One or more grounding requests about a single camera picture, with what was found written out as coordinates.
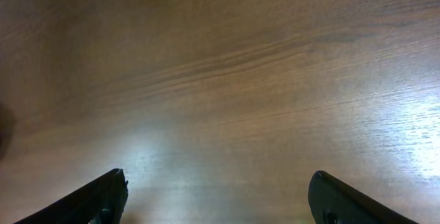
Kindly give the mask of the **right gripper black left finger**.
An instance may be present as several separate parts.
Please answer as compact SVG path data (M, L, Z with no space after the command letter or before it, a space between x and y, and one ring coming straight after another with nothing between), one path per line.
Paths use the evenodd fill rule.
M114 168L16 224L119 224L127 186L124 171Z

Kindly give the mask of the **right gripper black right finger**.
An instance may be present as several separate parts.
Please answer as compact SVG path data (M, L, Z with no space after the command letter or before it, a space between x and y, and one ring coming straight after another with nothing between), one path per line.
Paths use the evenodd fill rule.
M317 224L417 224L323 170L309 182L308 202Z

